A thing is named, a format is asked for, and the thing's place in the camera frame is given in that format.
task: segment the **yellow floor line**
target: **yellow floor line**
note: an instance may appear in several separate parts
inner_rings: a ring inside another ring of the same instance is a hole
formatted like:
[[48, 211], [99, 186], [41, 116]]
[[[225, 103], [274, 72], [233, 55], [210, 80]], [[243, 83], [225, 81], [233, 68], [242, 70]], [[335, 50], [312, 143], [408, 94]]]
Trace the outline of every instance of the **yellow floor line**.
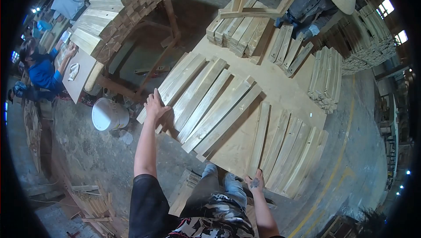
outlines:
[[303, 225], [310, 219], [310, 217], [313, 215], [313, 213], [316, 211], [317, 207], [319, 206], [319, 203], [322, 201], [324, 195], [328, 191], [328, 189], [330, 187], [330, 184], [332, 183], [332, 180], [334, 179], [334, 176], [336, 175], [336, 172], [338, 172], [339, 165], [340, 165], [340, 163], [342, 161], [342, 158], [344, 156], [345, 146], [346, 146], [346, 143], [348, 142], [348, 136], [350, 135], [352, 117], [354, 116], [354, 104], [355, 104], [354, 91], [355, 91], [355, 75], [352, 76], [352, 93], [351, 93], [352, 102], [351, 102], [350, 119], [348, 120], [348, 127], [346, 128], [345, 139], [344, 139], [344, 143], [342, 144], [342, 148], [341, 148], [341, 151], [340, 151], [340, 154], [339, 154], [339, 157], [338, 157], [338, 161], [336, 161], [334, 170], [333, 170], [332, 174], [330, 175], [329, 181], [327, 182], [327, 184], [326, 184], [325, 188], [323, 189], [322, 193], [319, 195], [318, 199], [314, 203], [313, 207], [310, 209], [310, 211], [307, 213], [307, 215], [304, 217], [304, 219], [301, 221], [301, 223], [297, 226], [297, 228], [295, 228], [295, 230], [293, 230], [293, 232], [288, 236], [288, 238], [294, 237], [294, 235], [296, 235], [298, 233], [298, 231], [301, 230]]

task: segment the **woman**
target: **woman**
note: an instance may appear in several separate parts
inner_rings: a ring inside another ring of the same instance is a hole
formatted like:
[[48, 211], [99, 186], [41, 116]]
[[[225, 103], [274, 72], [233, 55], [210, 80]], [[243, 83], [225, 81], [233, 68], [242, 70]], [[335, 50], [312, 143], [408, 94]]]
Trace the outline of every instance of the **woman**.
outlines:
[[[45, 88], [59, 95], [61, 99], [69, 100], [70, 96], [64, 91], [63, 75], [67, 64], [72, 56], [76, 54], [76, 45], [70, 46], [56, 71], [54, 71], [53, 61], [58, 54], [60, 46], [63, 44], [59, 40], [49, 54], [42, 55], [38, 51], [35, 38], [28, 38], [21, 46], [19, 57], [29, 72], [29, 78], [34, 86]], [[79, 102], [85, 105], [93, 106], [96, 97], [82, 92]]]

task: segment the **blue shirt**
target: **blue shirt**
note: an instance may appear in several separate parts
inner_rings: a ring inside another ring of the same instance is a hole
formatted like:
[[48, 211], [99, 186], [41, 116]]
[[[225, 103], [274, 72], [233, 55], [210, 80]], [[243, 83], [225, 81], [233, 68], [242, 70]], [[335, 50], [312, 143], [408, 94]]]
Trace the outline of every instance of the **blue shirt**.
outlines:
[[39, 55], [35, 64], [29, 67], [29, 78], [34, 86], [45, 88], [56, 94], [64, 90], [63, 76], [59, 71], [54, 72], [53, 60], [58, 52], [55, 48], [45, 55]]

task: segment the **person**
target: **person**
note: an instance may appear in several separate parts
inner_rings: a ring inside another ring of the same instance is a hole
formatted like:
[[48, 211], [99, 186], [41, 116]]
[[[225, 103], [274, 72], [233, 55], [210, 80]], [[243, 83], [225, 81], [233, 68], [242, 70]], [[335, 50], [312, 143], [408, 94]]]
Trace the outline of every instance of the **person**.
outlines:
[[13, 88], [8, 91], [8, 99], [13, 104], [13, 98], [26, 98], [31, 101], [38, 102], [45, 98], [48, 101], [53, 101], [55, 93], [51, 91], [39, 91], [36, 90], [32, 85], [25, 85], [21, 81], [15, 83]]
[[[146, 119], [134, 156], [134, 180], [130, 201], [129, 237], [254, 237], [245, 214], [247, 197], [241, 183], [227, 173], [225, 191], [219, 191], [217, 167], [207, 163], [202, 179], [193, 189], [180, 217], [168, 214], [169, 204], [157, 180], [155, 126], [170, 106], [161, 106], [158, 90], [144, 104]], [[245, 178], [255, 203], [260, 238], [280, 237], [264, 198], [263, 174]]]
[[276, 27], [282, 22], [289, 22], [294, 26], [292, 37], [298, 33], [304, 34], [307, 40], [320, 32], [332, 16], [339, 10], [345, 14], [352, 14], [355, 10], [356, 0], [295, 0], [287, 13], [277, 18]]
[[[34, 86], [50, 90], [63, 100], [71, 100], [71, 97], [65, 92], [63, 85], [63, 75], [70, 59], [76, 54], [77, 46], [71, 45], [61, 61], [60, 66], [55, 71], [53, 61], [58, 54], [58, 50], [63, 44], [59, 40], [53, 50], [49, 54], [42, 55], [39, 53], [35, 38], [26, 39], [19, 52], [19, 58], [24, 63], [24, 68], [29, 72], [29, 78]], [[96, 97], [88, 93], [82, 92], [79, 102], [92, 107], [96, 101]]]
[[61, 22], [64, 17], [73, 24], [86, 9], [85, 0], [54, 0], [51, 10], [54, 10], [53, 18]]

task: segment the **plywood sheet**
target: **plywood sheet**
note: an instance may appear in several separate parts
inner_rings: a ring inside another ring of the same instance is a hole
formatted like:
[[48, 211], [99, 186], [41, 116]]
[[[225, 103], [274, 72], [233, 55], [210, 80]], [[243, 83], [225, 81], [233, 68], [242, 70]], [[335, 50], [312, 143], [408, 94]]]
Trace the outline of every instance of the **plywood sheet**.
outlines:
[[[95, 58], [88, 55], [82, 49], [78, 49], [76, 55], [70, 59], [70, 62], [66, 66], [63, 75], [63, 84], [75, 104], [79, 100], [80, 92], [85, 86], [95, 62]], [[80, 65], [79, 73], [73, 81], [69, 81], [70, 66], [74, 63], [78, 63]]]

